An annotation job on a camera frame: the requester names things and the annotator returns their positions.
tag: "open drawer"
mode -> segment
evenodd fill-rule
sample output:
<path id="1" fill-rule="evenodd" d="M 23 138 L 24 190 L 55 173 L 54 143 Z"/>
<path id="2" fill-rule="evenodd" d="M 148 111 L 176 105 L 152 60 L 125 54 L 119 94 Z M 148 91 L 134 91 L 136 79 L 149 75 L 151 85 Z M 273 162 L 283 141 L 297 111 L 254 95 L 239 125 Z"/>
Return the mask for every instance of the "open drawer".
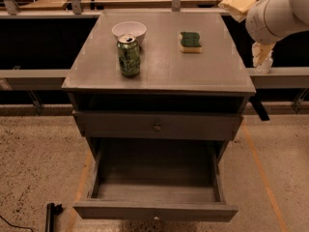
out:
<path id="1" fill-rule="evenodd" d="M 238 211 L 206 141 L 102 139 L 94 170 L 88 199 L 74 203 L 82 218 L 229 221 Z"/>

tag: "green sponge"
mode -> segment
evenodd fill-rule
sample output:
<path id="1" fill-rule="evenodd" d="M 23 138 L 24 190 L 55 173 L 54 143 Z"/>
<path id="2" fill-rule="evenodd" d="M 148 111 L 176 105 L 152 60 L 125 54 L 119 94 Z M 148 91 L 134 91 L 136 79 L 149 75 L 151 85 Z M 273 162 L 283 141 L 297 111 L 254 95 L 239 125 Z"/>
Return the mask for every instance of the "green sponge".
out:
<path id="1" fill-rule="evenodd" d="M 181 32 L 180 34 L 180 50 L 184 53 L 201 53 L 200 35 L 196 32 Z"/>

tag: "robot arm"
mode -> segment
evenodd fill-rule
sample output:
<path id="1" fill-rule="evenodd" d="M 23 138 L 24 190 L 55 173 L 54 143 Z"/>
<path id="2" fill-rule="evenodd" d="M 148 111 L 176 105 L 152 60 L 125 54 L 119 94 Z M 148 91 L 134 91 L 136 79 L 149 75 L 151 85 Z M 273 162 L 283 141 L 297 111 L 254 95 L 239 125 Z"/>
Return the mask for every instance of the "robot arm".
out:
<path id="1" fill-rule="evenodd" d="M 309 0 L 223 0 L 219 4 L 238 22 L 245 21 L 252 46 L 253 66 L 268 73 L 274 45 L 287 36 L 309 31 Z"/>
<path id="2" fill-rule="evenodd" d="M 309 31 L 309 0 L 260 0 L 248 11 L 245 27 L 259 44 L 270 45 Z"/>

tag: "nightstand top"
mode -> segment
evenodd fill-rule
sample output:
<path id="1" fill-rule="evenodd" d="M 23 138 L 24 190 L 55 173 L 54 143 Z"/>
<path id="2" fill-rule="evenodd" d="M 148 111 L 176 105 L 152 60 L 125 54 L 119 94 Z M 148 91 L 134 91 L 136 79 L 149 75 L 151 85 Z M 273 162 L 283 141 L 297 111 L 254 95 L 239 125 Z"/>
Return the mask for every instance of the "nightstand top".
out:
<path id="1" fill-rule="evenodd" d="M 122 76 L 112 27 L 139 21 L 147 33 L 141 70 Z M 182 53 L 179 34 L 198 32 L 202 53 Z M 255 93 L 247 69 L 218 13 L 104 11 L 64 82 L 66 91 L 119 93 Z"/>

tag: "sponge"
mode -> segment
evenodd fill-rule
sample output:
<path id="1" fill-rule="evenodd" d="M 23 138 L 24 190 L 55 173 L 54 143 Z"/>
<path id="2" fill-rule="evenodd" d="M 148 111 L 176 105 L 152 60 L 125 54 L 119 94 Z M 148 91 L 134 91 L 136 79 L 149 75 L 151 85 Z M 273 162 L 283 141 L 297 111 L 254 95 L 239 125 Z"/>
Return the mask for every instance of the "sponge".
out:
<path id="1" fill-rule="evenodd" d="M 180 33 L 180 50 L 184 53 L 201 53 L 200 35 L 196 32 Z"/>
<path id="2" fill-rule="evenodd" d="M 242 22 L 257 0 L 222 0 L 218 7 L 230 13 L 230 16 L 237 22 Z"/>

